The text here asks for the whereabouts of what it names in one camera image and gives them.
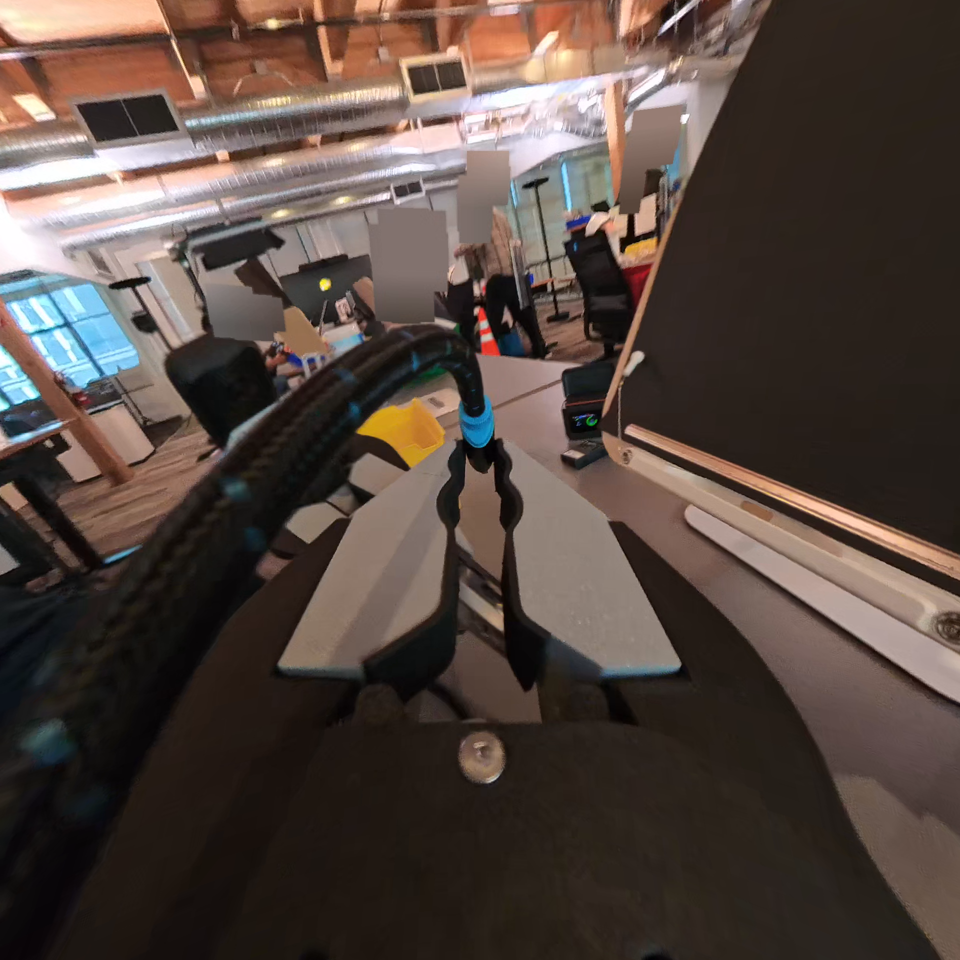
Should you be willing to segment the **black padded chair back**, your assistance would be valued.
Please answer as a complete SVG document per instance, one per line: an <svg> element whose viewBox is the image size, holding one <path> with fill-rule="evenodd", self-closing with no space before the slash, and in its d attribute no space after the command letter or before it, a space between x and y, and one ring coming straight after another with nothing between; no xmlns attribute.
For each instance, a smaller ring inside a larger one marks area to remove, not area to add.
<svg viewBox="0 0 960 960"><path fill-rule="evenodd" d="M171 351L164 370L217 449L225 447L236 427L278 399L255 342L204 334Z"/></svg>

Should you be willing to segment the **black tv screen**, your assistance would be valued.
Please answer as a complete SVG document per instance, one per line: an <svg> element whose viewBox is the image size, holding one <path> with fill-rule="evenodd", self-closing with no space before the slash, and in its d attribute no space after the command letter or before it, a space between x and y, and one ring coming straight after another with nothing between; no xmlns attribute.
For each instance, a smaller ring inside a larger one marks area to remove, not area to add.
<svg viewBox="0 0 960 960"><path fill-rule="evenodd" d="M284 294L310 321L319 325L339 325L352 318L354 283L371 279L368 254L345 254L311 261L279 279Z"/></svg>

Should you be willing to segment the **black office chair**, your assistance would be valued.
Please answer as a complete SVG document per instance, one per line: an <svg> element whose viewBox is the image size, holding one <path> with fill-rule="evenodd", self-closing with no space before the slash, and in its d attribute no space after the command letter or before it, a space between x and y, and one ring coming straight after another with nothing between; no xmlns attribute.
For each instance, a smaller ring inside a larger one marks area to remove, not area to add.
<svg viewBox="0 0 960 960"><path fill-rule="evenodd" d="M625 344L635 316L631 287L605 232L574 231L564 250L582 295L584 337L601 344L603 358L611 359Z"/></svg>

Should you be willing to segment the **glass window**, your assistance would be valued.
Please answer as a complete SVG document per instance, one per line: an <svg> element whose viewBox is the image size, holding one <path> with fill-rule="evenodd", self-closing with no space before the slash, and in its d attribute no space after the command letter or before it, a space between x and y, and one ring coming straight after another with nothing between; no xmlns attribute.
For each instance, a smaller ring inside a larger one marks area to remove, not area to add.
<svg viewBox="0 0 960 960"><path fill-rule="evenodd" d="M37 354L90 412L126 403L121 374L140 357L102 285L56 274L2 279L2 303Z"/></svg>

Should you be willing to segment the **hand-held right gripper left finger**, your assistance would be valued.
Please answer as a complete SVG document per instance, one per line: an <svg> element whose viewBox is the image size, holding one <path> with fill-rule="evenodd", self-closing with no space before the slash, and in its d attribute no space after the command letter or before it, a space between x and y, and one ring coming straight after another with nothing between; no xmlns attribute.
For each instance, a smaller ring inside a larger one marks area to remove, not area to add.
<svg viewBox="0 0 960 960"><path fill-rule="evenodd" d="M356 510L277 663L286 676L436 679L457 645L465 479L446 442Z"/></svg>

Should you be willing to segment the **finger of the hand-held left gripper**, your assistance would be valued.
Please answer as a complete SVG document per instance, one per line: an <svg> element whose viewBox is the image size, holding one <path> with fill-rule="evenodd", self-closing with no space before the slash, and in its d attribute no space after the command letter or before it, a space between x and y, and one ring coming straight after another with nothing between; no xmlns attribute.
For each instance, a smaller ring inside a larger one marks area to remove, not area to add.
<svg viewBox="0 0 960 960"><path fill-rule="evenodd" d="M331 504L312 504L296 510L285 523L285 553L302 553L332 525L349 519Z"/></svg>
<svg viewBox="0 0 960 960"><path fill-rule="evenodd" d="M358 501L370 501L409 472L376 454L366 453L355 461L348 473L348 487Z"/></svg>

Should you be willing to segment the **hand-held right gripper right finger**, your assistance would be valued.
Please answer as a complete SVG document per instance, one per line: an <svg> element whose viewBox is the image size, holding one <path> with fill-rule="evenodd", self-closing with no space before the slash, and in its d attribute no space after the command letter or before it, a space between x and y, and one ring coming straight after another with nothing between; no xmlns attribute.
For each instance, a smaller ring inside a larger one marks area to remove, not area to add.
<svg viewBox="0 0 960 960"><path fill-rule="evenodd" d="M513 674L677 674L681 659L606 515L510 440L497 442L495 488Z"/></svg>

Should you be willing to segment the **yellow plastic bin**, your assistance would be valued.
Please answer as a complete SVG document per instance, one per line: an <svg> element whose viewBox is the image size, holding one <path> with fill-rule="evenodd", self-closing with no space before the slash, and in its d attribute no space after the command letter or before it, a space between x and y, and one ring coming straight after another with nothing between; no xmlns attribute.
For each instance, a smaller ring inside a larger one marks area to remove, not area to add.
<svg viewBox="0 0 960 960"><path fill-rule="evenodd" d="M404 405L383 407L359 427L357 434L386 443L410 468L441 449L447 441L445 428L419 398Z"/></svg>

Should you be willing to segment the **black board on white stand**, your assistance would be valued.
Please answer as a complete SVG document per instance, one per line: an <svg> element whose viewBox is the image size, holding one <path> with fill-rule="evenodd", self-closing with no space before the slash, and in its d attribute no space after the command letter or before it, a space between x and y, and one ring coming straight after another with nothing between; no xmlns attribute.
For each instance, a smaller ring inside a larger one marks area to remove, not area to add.
<svg viewBox="0 0 960 960"><path fill-rule="evenodd" d="M622 393L628 469L692 529L954 703L958 26L958 2L771 4Z"/></svg>

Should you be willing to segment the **wooden post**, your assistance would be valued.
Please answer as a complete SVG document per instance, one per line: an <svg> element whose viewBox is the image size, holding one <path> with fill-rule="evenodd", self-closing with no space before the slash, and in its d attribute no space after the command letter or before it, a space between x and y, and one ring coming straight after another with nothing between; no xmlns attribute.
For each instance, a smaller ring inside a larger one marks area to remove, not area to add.
<svg viewBox="0 0 960 960"><path fill-rule="evenodd" d="M94 462L100 474L114 486L134 479L134 472L108 441L92 417L78 407L57 381L54 371L1 304L1 344L39 391L43 402L64 422L77 444Z"/></svg>

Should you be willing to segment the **black charging case with display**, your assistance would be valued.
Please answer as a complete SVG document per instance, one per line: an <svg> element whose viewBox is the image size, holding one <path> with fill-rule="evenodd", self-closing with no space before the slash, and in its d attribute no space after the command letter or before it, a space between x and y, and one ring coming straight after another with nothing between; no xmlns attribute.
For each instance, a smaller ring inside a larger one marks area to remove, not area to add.
<svg viewBox="0 0 960 960"><path fill-rule="evenodd" d="M570 366L561 375L563 391L561 418L571 442L595 440L601 436L604 404L615 378L614 359Z"/></svg>

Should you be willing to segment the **silver ventilation duct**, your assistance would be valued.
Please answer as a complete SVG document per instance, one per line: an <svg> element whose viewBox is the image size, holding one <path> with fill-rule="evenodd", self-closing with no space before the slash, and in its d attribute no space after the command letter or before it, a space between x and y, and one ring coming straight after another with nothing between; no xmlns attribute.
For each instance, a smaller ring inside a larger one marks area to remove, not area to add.
<svg viewBox="0 0 960 960"><path fill-rule="evenodd" d="M453 126L432 126L16 200L6 211L22 230L77 251L244 221L361 187L455 175L466 151Z"/></svg>
<svg viewBox="0 0 960 960"><path fill-rule="evenodd" d="M451 116L527 104L608 81L651 75L668 64L657 54L615 57L613 47L561 51L513 62L466 65L468 97L410 102L400 65L390 76L288 86L280 92L234 98L221 104L177 105L191 143L94 150L73 113L70 120L15 126L2 131L2 179L6 190L98 177L166 163L210 157L310 137L366 131L404 119Z"/></svg>

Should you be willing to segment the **ceiling vent grille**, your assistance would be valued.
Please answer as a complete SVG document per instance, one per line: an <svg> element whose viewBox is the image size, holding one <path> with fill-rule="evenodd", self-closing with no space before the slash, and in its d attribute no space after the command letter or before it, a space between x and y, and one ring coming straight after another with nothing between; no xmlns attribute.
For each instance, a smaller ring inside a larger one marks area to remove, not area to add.
<svg viewBox="0 0 960 960"><path fill-rule="evenodd" d="M465 98L473 92L470 69L456 47L452 52L402 57L399 69L412 104Z"/></svg>
<svg viewBox="0 0 960 960"><path fill-rule="evenodd" d="M73 98L69 106L96 151L192 142L176 103L163 88Z"/></svg>

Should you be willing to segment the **black light stand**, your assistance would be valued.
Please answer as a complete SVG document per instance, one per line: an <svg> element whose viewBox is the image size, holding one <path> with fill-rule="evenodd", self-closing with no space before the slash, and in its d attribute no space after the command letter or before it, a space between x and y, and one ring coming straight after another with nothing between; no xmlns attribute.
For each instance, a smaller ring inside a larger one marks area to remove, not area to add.
<svg viewBox="0 0 960 960"><path fill-rule="evenodd" d="M554 274L552 262L553 258L551 256L549 241L546 230L546 218L544 212L543 198L542 198L542 188L544 185L549 183L548 175L536 175L528 179L522 184L522 188L525 191L531 191L532 196L534 197L535 210L536 210L536 222L538 224L539 236L540 236L540 246L542 247L543 256L539 258L536 264L540 267L543 267L546 270L546 278L535 285L537 290L543 289L541 294L546 297L548 296L552 300L553 310L550 314L546 316L546 322L549 324L559 324L567 322L570 319L570 313L561 309L558 302L557 294L557 284L556 277Z"/></svg>

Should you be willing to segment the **white cabinet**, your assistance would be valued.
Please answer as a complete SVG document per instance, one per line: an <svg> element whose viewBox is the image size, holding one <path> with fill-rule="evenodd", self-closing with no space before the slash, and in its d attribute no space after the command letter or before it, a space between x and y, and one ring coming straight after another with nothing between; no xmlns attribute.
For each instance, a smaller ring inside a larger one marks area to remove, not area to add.
<svg viewBox="0 0 960 960"><path fill-rule="evenodd" d="M91 419L127 465L140 464L154 455L154 444L123 402L92 412ZM102 475L96 463L68 430L64 430L60 438L66 442L67 449L57 454L55 459L73 482L83 483Z"/></svg>

